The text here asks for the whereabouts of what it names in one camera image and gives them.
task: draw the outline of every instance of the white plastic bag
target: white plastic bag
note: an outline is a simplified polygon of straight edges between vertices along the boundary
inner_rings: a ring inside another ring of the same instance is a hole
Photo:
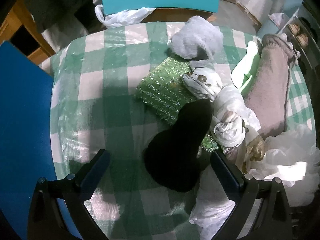
[[[73,14],[65,15],[61,20],[41,33],[54,52],[60,51],[68,46],[71,41],[88,34],[88,30]]]
[[[316,135],[306,125],[265,140],[262,161],[252,162],[250,174],[256,179],[282,179],[290,206],[312,202],[319,185],[320,150]]]
[[[201,227],[200,240],[210,240],[223,225],[236,203],[229,200],[223,187],[209,165],[200,177],[196,205],[189,222]]]
[[[213,115],[210,131],[217,142],[227,148],[237,147],[245,137],[245,125],[260,129],[256,114],[244,105],[239,90],[234,85],[222,88],[213,102]]]
[[[151,14],[156,8],[142,7],[138,10],[124,10],[104,17],[103,5],[98,4],[94,11],[97,19],[108,29],[121,27],[130,24],[140,23],[145,17]]]
[[[239,90],[233,85],[222,87],[220,76],[212,69],[199,67],[182,76],[186,88],[198,99],[212,102],[213,117],[210,132],[218,144],[233,148],[244,140],[246,125],[256,131],[260,122],[255,113],[244,105]]]

